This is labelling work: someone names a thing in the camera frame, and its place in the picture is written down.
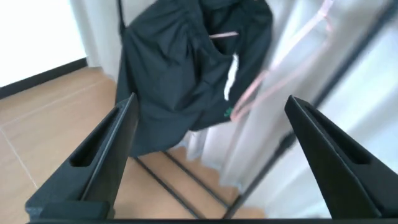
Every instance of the hanging clothes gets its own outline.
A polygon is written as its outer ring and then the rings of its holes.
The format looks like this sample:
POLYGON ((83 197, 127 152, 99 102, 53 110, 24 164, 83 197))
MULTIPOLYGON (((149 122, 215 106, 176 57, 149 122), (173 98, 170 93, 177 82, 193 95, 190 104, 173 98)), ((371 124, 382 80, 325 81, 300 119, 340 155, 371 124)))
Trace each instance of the hanging clothes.
POLYGON ((158 0, 122 35, 116 102, 136 93, 130 156, 165 151, 188 130, 230 121, 271 44, 265 1, 158 0), (211 39, 209 35, 239 35, 211 39))

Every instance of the tile floor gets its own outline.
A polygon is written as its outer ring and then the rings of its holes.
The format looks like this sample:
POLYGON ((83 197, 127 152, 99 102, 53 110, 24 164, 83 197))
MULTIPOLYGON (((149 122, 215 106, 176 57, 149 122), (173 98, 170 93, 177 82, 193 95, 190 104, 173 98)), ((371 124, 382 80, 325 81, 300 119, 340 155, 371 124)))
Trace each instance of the tile floor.
MULTIPOLYGON (((83 68, 0 100, 0 216, 24 223, 25 201, 111 110, 116 86, 98 69, 83 68)), ((186 161, 185 149, 171 153, 225 200, 237 190, 218 185, 218 173, 200 161, 186 161)), ((163 154, 142 160, 207 218, 225 209, 163 154)), ((128 159, 114 208, 116 218, 192 218, 134 160, 128 159)), ((263 218, 242 208, 236 218, 263 218)))

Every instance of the curtain fold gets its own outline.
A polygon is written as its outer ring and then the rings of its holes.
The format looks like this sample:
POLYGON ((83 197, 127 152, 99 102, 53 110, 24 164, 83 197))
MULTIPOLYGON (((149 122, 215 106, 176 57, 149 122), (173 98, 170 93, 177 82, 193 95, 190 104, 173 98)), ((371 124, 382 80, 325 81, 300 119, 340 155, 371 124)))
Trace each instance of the curtain fold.
MULTIPOLYGON (((116 0, 70 0, 91 67, 102 67, 118 79, 121 45, 118 37, 116 0)), ((154 0, 123 1, 130 23, 154 0)), ((264 59, 264 68, 278 57, 290 38, 320 7, 319 0, 267 0, 274 13, 274 41, 264 59)), ((239 122, 221 124, 187 133, 187 158, 200 157, 205 166, 220 173, 221 185, 240 191, 251 183, 291 128, 283 111, 287 97, 294 94, 311 102, 364 34, 383 1, 338 1, 331 11, 331 47, 307 67, 306 58, 326 39, 321 23, 289 54, 283 66, 263 81, 259 93, 301 68, 294 82, 274 93, 239 122)), ((398 27, 390 24, 347 73, 344 80, 321 105, 320 111, 391 169, 398 172, 398 27)), ((296 142, 246 202, 261 207, 270 218, 329 217, 305 156, 296 142)))

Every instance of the clothes rack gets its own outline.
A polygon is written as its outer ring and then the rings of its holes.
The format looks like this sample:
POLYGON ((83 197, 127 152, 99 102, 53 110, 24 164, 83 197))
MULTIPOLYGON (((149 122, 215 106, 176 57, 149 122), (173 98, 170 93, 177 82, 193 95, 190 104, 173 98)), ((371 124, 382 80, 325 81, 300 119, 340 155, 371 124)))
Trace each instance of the clothes rack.
MULTIPOLYGON (((330 81, 325 85, 320 94, 316 97, 313 102, 314 107, 318 108, 324 100, 329 96, 331 91, 339 84, 343 77, 347 74, 347 71, 352 67, 352 65, 357 61, 360 55, 367 49, 369 44, 375 39, 375 37, 380 33, 383 27, 388 24, 388 22, 397 14, 398 1, 390 0, 387 6, 381 11, 378 17, 375 19, 373 24, 370 26, 366 34, 361 38, 361 40, 356 44, 356 47, 351 51, 345 61, 339 66, 336 72, 331 76, 330 81)), ((123 18, 123 5, 121 0, 118 0, 118 15, 119 15, 119 34, 121 38, 123 37, 123 32, 126 29, 124 18, 123 18)), ((174 158, 168 152, 164 152, 166 157, 170 159, 174 164, 176 164, 182 171, 184 171, 189 177, 191 177, 198 185, 200 185, 204 190, 206 190, 215 200, 227 208, 226 213, 223 215, 223 219, 232 218, 236 211, 241 207, 241 205, 248 199, 256 187, 260 184, 261 180, 269 173, 272 167, 276 164, 279 158, 291 147, 291 145, 296 141, 296 136, 293 131, 287 133, 280 141, 279 146, 275 149, 272 157, 265 164, 265 166, 260 170, 258 175, 249 184, 248 188, 241 193, 235 201, 229 205, 225 202, 218 194, 212 191, 206 184, 204 184, 197 176, 191 173, 186 167, 179 163, 176 158, 174 158)), ((204 216, 190 205, 186 200, 183 199, 181 195, 163 182, 160 178, 154 174, 150 168, 148 168, 139 158, 134 158, 137 163, 147 171, 168 193, 174 197, 185 209, 187 209, 195 218, 204 218, 204 216)))

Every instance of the tile grout line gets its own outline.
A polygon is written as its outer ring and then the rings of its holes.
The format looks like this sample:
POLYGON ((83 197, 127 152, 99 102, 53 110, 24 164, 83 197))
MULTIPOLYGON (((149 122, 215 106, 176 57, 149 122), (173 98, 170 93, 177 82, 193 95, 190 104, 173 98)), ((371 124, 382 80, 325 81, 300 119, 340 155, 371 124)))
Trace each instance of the tile grout line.
POLYGON ((82 88, 82 89, 80 89, 80 90, 77 90, 77 91, 75 91, 75 92, 73 92, 73 93, 71 93, 71 94, 69 94, 69 95, 66 95, 66 96, 61 97, 61 98, 59 98, 59 99, 56 99, 56 100, 54 100, 54 101, 52 101, 52 102, 50 102, 50 103, 47 103, 46 105, 43 105, 43 106, 41 106, 41 107, 39 107, 39 108, 36 108, 36 109, 34 109, 34 110, 32 110, 32 111, 26 113, 26 114, 23 114, 23 115, 21 115, 21 116, 15 118, 15 119, 12 119, 12 120, 7 121, 7 122, 5 122, 5 123, 3 123, 3 124, 0 124, 0 129, 3 128, 3 127, 5 127, 5 126, 7 126, 8 124, 14 123, 14 122, 16 122, 16 121, 18 121, 18 120, 20 120, 20 119, 22 119, 22 118, 25 118, 25 117, 27 117, 27 116, 29 116, 29 115, 31 115, 31 114, 34 114, 34 113, 36 113, 36 112, 38 112, 38 111, 40 111, 40 110, 42 110, 42 109, 44 109, 44 108, 46 108, 46 107, 48 107, 48 106, 51 106, 51 105, 53 105, 53 104, 55 104, 55 103, 58 103, 59 101, 66 100, 66 99, 68 99, 68 98, 70 98, 70 97, 72 97, 72 96, 75 96, 75 95, 77 95, 77 94, 79 94, 79 93, 81 93, 81 92, 86 91, 86 90, 89 89, 89 88, 92 88, 92 87, 94 87, 94 86, 96 86, 96 85, 99 85, 99 84, 101 84, 101 83, 103 83, 103 82, 106 82, 106 81, 107 81, 107 79, 98 81, 98 82, 96 82, 96 83, 93 83, 93 84, 91 84, 91 85, 89 85, 89 86, 86 86, 86 87, 84 87, 84 88, 82 88))
POLYGON ((2 133, 2 135, 4 136, 4 138, 6 139, 8 145, 10 146, 12 152, 14 153, 14 155, 17 157, 19 163, 21 164, 22 168, 25 170, 25 173, 27 174, 27 176, 29 177, 29 179, 32 181, 33 185, 35 186, 36 189, 39 189, 35 180, 33 179, 32 175, 29 172, 29 169, 25 166, 24 162, 22 161, 21 157, 19 157, 18 152, 15 150, 15 147, 12 145, 12 143, 10 142, 10 140, 8 139, 8 137, 6 136, 6 133, 2 130, 2 128, 0 128, 0 132, 2 133))

